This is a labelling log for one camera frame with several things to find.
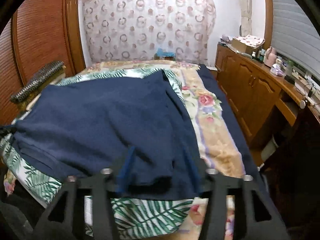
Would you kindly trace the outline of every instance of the purple stripe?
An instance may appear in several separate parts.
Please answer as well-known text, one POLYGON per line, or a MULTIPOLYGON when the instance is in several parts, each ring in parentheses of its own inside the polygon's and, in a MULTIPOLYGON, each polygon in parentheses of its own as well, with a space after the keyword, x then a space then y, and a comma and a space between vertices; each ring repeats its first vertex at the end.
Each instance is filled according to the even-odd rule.
MULTIPOLYGON (((182 74, 182 78, 183 78, 184 83, 187 85, 186 79, 185 79, 184 74, 183 74, 182 71, 181 71, 181 74, 182 74)), ((209 163, 210 163, 210 168, 214 168, 214 167, 215 167, 215 166, 214 166, 214 163, 212 162, 212 160, 211 160, 211 158, 210 158, 210 155, 209 155, 209 149, 208 149, 208 147, 206 146, 206 144, 204 143, 205 140, 204 140, 204 137, 203 137, 203 133, 202 133, 201 126, 200 126, 200 124, 199 124, 198 112, 199 112, 199 108, 197 108, 196 124, 197 124, 198 127, 200 128, 200 129, 199 129, 199 130, 200 130, 200 138, 201 138, 202 144, 204 145, 204 153, 205 153, 205 156, 207 157, 207 160, 208 160, 209 163)))

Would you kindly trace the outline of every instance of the bed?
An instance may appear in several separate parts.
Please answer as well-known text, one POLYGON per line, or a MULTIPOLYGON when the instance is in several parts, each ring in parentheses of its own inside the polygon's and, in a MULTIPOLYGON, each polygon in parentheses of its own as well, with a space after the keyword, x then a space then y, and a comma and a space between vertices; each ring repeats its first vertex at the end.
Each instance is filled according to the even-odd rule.
MULTIPOLYGON (((162 69, 189 113, 200 156, 208 167, 215 167, 223 174, 232 177, 250 174, 258 182, 260 190, 266 192, 227 99, 204 65, 166 60, 102 62, 61 81, 59 81, 61 70, 59 74, 51 76, 54 78, 59 76, 58 81, 54 83, 64 86, 110 77, 143 78, 162 69)), ((47 83, 42 83, 38 88, 43 89, 46 85, 47 83)), ((29 97, 27 104, 20 102, 21 109, 25 108, 27 111, 18 119, 28 116, 28 107, 31 108, 37 98, 39 98, 38 93, 34 93, 31 98, 29 97)), ((61 182, 40 172, 21 158, 10 144, 10 135, 1 140, 0 149, 3 152, 3 161, 9 168, 4 179, 7 193, 14 194, 17 179, 45 208, 60 189, 61 182)), ((232 239, 234 219, 232 196, 228 196, 227 203, 226 239, 232 239)), ((179 201, 147 201, 135 198, 112 200, 121 239, 141 239, 161 235, 169 239, 197 239, 206 204, 207 200, 200 198, 179 201)), ((92 235, 91 209, 91 197, 87 196, 85 222, 88 235, 92 235)))

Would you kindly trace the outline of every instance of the cardboard box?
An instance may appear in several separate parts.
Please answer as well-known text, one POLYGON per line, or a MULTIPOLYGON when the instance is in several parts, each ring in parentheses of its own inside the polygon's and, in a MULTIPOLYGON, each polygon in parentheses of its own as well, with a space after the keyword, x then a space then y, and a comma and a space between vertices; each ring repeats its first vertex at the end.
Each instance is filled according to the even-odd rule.
POLYGON ((238 50, 239 52, 247 53, 249 55, 252 54, 253 51, 257 52, 259 48, 252 48, 250 46, 245 45, 241 41, 238 41, 236 39, 232 40, 231 46, 238 50))

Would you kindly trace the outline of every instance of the folded blanket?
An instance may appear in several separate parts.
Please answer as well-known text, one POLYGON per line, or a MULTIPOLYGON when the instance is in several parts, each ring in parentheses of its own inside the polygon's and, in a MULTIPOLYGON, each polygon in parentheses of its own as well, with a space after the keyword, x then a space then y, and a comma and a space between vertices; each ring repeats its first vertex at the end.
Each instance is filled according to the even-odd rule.
POLYGON ((115 190, 126 196, 178 200, 199 193, 192 123, 161 71, 143 79, 48 86, 15 126, 13 146, 21 157, 60 181, 90 176, 124 158, 125 181, 115 190))

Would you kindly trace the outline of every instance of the wooden wardrobe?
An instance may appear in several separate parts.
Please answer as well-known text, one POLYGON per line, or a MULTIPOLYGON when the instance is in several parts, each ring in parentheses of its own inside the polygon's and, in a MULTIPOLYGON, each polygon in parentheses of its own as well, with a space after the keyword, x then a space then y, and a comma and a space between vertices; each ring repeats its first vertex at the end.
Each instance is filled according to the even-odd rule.
POLYGON ((66 75, 85 68, 78 0, 25 0, 0 35, 0 125, 17 115, 10 96, 53 60, 65 63, 66 75))

